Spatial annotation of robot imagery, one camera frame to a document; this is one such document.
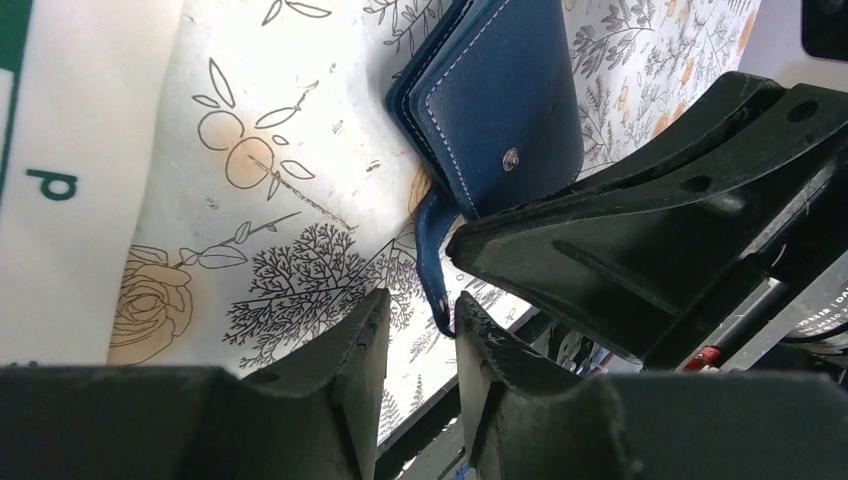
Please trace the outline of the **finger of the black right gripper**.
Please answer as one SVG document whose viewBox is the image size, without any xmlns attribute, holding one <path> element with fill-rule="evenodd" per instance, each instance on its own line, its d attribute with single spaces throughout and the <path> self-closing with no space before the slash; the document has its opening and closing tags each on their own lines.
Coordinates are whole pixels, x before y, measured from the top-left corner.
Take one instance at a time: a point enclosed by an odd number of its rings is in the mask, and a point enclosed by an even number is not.
<svg viewBox="0 0 848 480">
<path fill-rule="evenodd" d="M 845 92 L 728 72 L 626 158 L 461 227 L 447 253 L 459 269 L 644 361 L 840 152 Z"/>
</svg>

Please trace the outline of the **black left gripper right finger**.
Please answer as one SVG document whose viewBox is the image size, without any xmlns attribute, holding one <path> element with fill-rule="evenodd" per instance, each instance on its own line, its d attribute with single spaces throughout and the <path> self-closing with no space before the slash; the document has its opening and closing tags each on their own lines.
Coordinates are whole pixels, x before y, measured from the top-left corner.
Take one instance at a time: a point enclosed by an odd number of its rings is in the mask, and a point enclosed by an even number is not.
<svg viewBox="0 0 848 480">
<path fill-rule="evenodd" d="M 461 422 L 481 479 L 843 479 L 847 394 L 783 372 L 579 377 L 454 308 Z"/>
</svg>

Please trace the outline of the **blue leather card holder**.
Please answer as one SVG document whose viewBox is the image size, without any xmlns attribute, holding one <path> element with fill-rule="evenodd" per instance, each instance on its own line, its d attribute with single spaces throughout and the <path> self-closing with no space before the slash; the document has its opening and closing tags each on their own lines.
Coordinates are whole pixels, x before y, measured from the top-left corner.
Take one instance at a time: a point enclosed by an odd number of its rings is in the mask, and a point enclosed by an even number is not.
<svg viewBox="0 0 848 480">
<path fill-rule="evenodd" d="M 562 4 L 453 2 L 386 107 L 434 179 L 416 213 L 416 271 L 436 328 L 452 336 L 440 249 L 454 222 L 556 193 L 582 167 Z"/>
</svg>

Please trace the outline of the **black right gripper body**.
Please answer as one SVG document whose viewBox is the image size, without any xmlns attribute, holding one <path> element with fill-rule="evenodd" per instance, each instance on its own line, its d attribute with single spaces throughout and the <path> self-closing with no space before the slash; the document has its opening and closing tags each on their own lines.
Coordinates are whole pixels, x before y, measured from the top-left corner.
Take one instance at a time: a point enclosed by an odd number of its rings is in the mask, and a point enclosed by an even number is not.
<svg viewBox="0 0 848 480">
<path fill-rule="evenodd" d="M 775 346 L 847 329 L 847 155 L 831 154 L 728 274 L 649 352 L 650 370 L 748 370 Z"/>
</svg>

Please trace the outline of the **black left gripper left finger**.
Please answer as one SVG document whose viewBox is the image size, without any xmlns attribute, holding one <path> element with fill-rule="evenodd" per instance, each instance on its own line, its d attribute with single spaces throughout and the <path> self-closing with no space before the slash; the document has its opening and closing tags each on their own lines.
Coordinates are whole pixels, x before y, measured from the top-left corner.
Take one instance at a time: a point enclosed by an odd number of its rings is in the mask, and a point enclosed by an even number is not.
<svg viewBox="0 0 848 480">
<path fill-rule="evenodd" d="M 237 378 L 220 367 L 1 372 L 5 479 L 370 479 L 390 295 Z"/>
</svg>

